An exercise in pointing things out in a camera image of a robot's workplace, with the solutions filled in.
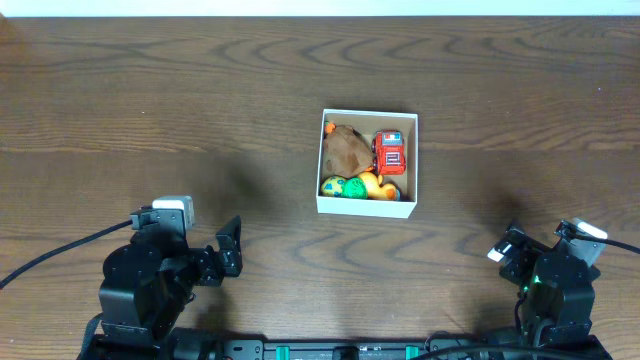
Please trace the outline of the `orange rubber duck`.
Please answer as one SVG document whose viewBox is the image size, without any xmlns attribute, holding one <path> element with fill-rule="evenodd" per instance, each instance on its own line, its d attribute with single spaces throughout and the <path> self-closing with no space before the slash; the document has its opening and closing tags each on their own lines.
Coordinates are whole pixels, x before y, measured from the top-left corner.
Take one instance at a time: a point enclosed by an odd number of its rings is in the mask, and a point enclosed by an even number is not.
<svg viewBox="0 0 640 360">
<path fill-rule="evenodd" d="M 371 200 L 399 201 L 400 190 L 392 183 L 384 184 L 382 175 L 372 172 L 362 172 L 357 178 L 361 180 L 366 189 L 366 198 Z"/>
</svg>

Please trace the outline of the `green ball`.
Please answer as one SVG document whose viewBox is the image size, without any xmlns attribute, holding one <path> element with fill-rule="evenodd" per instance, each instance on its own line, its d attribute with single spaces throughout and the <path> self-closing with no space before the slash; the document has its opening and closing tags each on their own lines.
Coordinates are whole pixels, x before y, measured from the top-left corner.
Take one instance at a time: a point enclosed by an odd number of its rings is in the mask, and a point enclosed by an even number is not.
<svg viewBox="0 0 640 360">
<path fill-rule="evenodd" d="M 367 187 L 364 181 L 358 177 L 348 179 L 342 186 L 341 196 L 349 199 L 367 199 Z"/>
</svg>

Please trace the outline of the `red toy truck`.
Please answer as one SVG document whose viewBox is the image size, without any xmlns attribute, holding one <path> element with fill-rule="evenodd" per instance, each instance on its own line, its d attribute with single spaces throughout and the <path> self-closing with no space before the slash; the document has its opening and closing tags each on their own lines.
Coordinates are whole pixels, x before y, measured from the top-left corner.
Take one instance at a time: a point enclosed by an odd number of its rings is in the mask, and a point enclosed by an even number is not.
<svg viewBox="0 0 640 360">
<path fill-rule="evenodd" d="M 375 133 L 371 144 L 374 168 L 379 175 L 403 175 L 406 171 L 405 146 L 402 133 L 383 130 Z"/>
</svg>

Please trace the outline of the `brown plush bear with orange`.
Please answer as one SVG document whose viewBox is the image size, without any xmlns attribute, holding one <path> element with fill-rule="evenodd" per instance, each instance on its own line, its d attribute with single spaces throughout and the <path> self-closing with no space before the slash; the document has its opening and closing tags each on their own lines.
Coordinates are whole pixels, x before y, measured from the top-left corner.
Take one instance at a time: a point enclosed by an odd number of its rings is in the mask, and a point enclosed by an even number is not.
<svg viewBox="0 0 640 360">
<path fill-rule="evenodd" d="M 373 169 L 373 152 L 350 125 L 326 122 L 322 141 L 323 171 L 353 178 Z"/>
</svg>

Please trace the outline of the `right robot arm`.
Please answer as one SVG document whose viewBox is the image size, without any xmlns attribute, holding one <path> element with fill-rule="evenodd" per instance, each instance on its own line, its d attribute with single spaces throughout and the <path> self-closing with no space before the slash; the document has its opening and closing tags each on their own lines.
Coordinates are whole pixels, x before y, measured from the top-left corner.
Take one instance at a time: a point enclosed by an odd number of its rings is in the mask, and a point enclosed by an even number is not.
<svg viewBox="0 0 640 360">
<path fill-rule="evenodd" d="M 592 326 L 594 266 L 608 234 L 580 219 L 562 221 L 548 247 L 511 222 L 492 251 L 499 275 L 520 288 L 518 341 L 532 347 L 583 343 Z"/>
</svg>

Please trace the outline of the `white cardboard box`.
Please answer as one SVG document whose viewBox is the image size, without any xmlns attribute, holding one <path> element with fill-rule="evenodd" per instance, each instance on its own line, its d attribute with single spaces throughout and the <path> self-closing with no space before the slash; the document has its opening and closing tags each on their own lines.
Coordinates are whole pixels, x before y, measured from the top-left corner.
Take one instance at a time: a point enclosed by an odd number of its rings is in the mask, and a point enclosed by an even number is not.
<svg viewBox="0 0 640 360">
<path fill-rule="evenodd" d="M 324 110 L 317 211 L 408 218 L 417 205 L 417 140 L 416 114 Z"/>
</svg>

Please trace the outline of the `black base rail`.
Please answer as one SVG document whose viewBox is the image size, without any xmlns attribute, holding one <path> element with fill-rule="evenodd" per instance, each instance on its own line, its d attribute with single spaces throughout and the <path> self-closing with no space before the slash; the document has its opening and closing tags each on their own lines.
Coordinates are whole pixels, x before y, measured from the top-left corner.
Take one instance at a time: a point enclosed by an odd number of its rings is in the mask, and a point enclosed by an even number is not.
<svg viewBox="0 0 640 360">
<path fill-rule="evenodd" d="M 263 341 L 226 339 L 213 333 L 176 328 L 156 344 L 97 334 L 84 341 L 80 359 L 174 360 L 367 360 L 367 359 L 609 359 L 591 336 L 559 347 L 491 344 L 440 333 L 425 341 Z"/>
</svg>

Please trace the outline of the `yellow ball with blue letters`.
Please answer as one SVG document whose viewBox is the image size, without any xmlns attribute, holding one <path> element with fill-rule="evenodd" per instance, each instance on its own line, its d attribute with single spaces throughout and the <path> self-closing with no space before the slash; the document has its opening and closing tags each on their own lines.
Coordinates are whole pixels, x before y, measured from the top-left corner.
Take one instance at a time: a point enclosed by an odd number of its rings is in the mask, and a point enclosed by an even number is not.
<svg viewBox="0 0 640 360">
<path fill-rule="evenodd" d="M 341 176 L 328 177 L 320 186 L 321 195 L 326 197 L 341 197 L 346 182 L 347 179 Z"/>
</svg>

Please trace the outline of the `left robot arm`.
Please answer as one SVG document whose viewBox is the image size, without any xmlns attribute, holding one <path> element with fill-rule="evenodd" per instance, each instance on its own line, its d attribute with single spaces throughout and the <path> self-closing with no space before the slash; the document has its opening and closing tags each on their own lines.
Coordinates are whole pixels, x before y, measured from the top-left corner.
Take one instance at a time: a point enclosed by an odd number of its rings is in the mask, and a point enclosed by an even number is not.
<svg viewBox="0 0 640 360">
<path fill-rule="evenodd" d="M 219 287 L 240 275 L 241 218 L 216 234 L 218 247 L 191 248 L 180 210 L 139 210 L 131 214 L 128 245 L 104 261 L 99 289 L 102 312 L 88 324 L 80 359 L 222 359 L 217 336 L 177 328 L 195 299 L 196 286 Z"/>
</svg>

